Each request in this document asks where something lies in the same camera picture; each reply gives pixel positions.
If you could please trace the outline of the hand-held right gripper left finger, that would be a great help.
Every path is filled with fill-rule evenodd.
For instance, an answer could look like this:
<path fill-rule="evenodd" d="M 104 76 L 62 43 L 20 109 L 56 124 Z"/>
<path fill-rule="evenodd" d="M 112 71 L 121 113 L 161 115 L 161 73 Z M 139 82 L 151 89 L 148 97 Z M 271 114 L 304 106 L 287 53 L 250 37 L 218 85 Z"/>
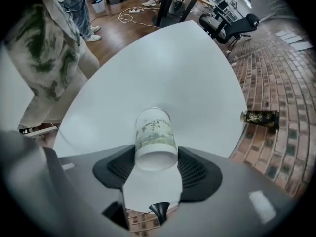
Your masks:
<path fill-rule="evenodd" d="M 56 237 L 130 237 L 123 185 L 133 145 L 59 158 L 44 148 L 58 211 Z"/>

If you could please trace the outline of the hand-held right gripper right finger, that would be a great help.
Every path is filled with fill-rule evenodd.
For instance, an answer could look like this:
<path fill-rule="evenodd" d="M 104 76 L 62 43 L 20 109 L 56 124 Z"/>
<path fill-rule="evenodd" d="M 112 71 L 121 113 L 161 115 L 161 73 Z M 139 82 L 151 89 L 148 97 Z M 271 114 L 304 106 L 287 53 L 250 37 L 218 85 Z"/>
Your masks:
<path fill-rule="evenodd" d="M 184 189 L 180 205 L 160 229 L 162 237 L 266 237 L 296 203 L 278 185 L 244 163 L 179 147 L 183 160 L 205 165 L 207 175 Z"/>

